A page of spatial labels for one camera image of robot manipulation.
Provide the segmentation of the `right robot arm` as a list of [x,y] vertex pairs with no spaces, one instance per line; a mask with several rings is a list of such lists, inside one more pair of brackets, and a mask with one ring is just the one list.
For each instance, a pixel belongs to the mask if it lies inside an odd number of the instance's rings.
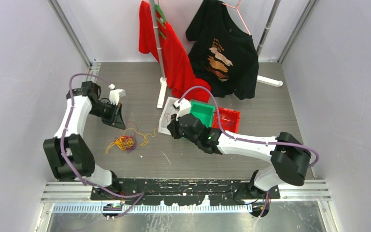
[[303,186],[311,160],[311,153],[294,136],[281,132],[276,137],[254,137],[206,127],[193,114],[171,116],[167,126],[173,139],[185,138],[207,154],[234,154],[270,163],[254,171],[249,192],[262,198],[276,185],[287,183]]

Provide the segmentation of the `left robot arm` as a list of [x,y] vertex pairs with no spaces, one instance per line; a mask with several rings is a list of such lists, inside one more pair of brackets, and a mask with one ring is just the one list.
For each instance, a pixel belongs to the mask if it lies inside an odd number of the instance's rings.
[[101,88],[92,81],[83,82],[80,88],[70,89],[66,95],[67,110],[53,138],[43,142],[49,166],[58,180],[83,180],[102,192],[109,199],[117,199],[122,192],[114,172],[95,163],[95,158],[83,139],[89,115],[97,116],[102,123],[121,130],[126,128],[122,118],[120,98],[126,92],[109,85],[106,100],[100,98]]

